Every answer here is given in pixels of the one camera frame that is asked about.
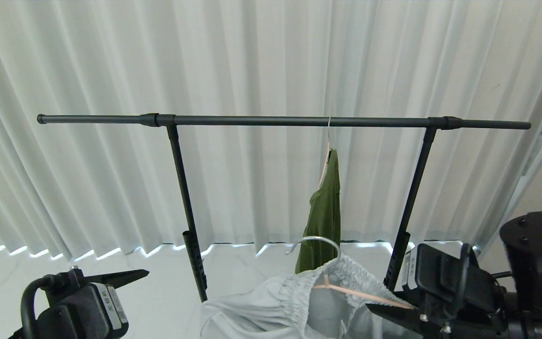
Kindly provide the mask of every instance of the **green garment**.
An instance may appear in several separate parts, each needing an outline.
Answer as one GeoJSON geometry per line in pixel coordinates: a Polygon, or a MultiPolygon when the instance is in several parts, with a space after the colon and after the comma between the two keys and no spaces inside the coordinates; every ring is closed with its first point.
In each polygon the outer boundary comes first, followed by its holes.
{"type": "MultiPolygon", "coordinates": [[[[329,151],[325,177],[310,203],[311,210],[303,236],[323,236],[340,245],[340,178],[336,150],[329,151]]],[[[303,241],[295,272],[314,270],[337,256],[336,249],[327,242],[303,241]]]]}

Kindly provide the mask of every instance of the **black vertical pole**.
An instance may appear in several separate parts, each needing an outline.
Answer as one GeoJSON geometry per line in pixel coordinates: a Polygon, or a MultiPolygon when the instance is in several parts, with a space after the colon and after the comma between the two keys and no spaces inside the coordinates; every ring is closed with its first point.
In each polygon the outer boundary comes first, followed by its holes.
{"type": "Polygon", "coordinates": [[[417,159],[417,166],[415,166],[415,173],[413,174],[413,180],[411,181],[411,187],[409,188],[409,195],[407,196],[407,202],[405,203],[405,210],[403,211],[403,217],[400,219],[399,231],[396,234],[396,241],[394,242],[394,249],[390,256],[390,263],[388,270],[386,271],[386,277],[384,278],[384,285],[389,288],[390,291],[394,291],[396,287],[396,280],[399,278],[400,267],[403,264],[405,253],[407,252],[407,245],[409,244],[409,237],[411,234],[407,232],[407,225],[409,224],[409,218],[413,211],[413,204],[415,204],[415,197],[417,197],[417,191],[420,188],[422,182],[423,170],[426,168],[426,162],[428,161],[428,155],[430,154],[430,148],[432,142],[436,136],[436,128],[426,128],[426,133],[423,136],[422,150],[420,156],[417,159]]]}
{"type": "Polygon", "coordinates": [[[179,147],[179,132],[177,126],[172,124],[166,127],[168,139],[173,150],[173,158],[175,160],[175,169],[177,171],[177,179],[179,180],[179,189],[181,190],[181,198],[183,199],[183,209],[185,217],[187,217],[186,232],[183,232],[183,240],[185,240],[185,249],[190,258],[191,270],[196,279],[198,294],[200,301],[205,302],[206,297],[206,275],[204,275],[204,266],[202,265],[202,255],[200,253],[200,245],[198,244],[198,234],[196,233],[196,223],[194,221],[194,213],[191,209],[190,193],[187,189],[187,177],[185,176],[185,167],[183,167],[183,158],[181,157],[181,148],[179,147]]]}

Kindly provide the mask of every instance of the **curtain fold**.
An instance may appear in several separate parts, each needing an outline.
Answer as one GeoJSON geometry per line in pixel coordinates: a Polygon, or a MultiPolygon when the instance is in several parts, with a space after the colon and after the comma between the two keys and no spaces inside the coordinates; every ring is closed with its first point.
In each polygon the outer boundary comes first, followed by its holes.
{"type": "MultiPolygon", "coordinates": [[[[39,113],[527,120],[541,89],[538,0],[0,2],[0,245],[183,243],[166,131],[39,113]]],[[[439,131],[414,240],[474,240],[521,133],[439,131]]],[[[393,241],[423,130],[180,126],[200,248],[297,240],[328,135],[343,239],[393,241]]]]}

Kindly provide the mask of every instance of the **clothes rail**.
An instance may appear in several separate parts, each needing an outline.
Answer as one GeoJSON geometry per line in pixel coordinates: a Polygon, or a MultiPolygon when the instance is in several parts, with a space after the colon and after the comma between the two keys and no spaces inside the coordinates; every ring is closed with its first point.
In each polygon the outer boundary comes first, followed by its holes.
{"type": "Polygon", "coordinates": [[[399,231],[394,242],[394,249],[390,256],[390,263],[384,285],[390,291],[394,291],[399,276],[407,244],[411,234],[407,232],[407,225],[413,212],[413,205],[417,197],[417,191],[422,181],[422,176],[430,148],[438,129],[530,129],[531,124],[523,121],[488,121],[488,120],[463,120],[453,116],[430,117],[430,118],[340,118],[334,117],[329,120],[325,117],[315,116],[204,116],[204,115],[175,115],[147,113],[136,116],[125,115],[45,115],[39,114],[37,121],[40,124],[62,124],[62,123],[85,123],[85,124],[142,124],[150,127],[166,127],[168,139],[171,143],[175,170],[179,180],[179,189],[183,200],[183,209],[187,218],[188,229],[183,233],[185,248],[191,263],[191,269],[198,287],[200,300],[207,300],[207,280],[202,265],[198,234],[194,221],[193,210],[183,158],[179,146],[178,125],[232,125],[232,126],[333,126],[333,127],[417,127],[426,128],[422,148],[417,159],[413,180],[405,202],[405,208],[401,217],[399,231]]]}

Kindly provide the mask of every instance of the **white garment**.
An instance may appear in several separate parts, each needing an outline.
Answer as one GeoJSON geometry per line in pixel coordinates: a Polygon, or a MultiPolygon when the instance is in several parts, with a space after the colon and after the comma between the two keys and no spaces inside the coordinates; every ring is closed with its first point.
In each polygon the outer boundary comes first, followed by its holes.
{"type": "MultiPolygon", "coordinates": [[[[202,303],[200,337],[329,339],[311,326],[313,322],[307,322],[311,318],[343,319],[346,325],[343,339],[380,339],[383,333],[388,334],[385,338],[402,337],[405,333],[403,328],[372,315],[365,306],[370,300],[357,296],[346,295],[343,298],[345,305],[336,305],[337,298],[327,298],[325,307],[320,300],[315,300],[315,307],[309,310],[312,287],[323,275],[325,268],[336,260],[316,270],[273,277],[247,293],[202,303]]],[[[348,256],[342,255],[327,274],[331,281],[338,281],[342,287],[407,304],[348,256]]]]}

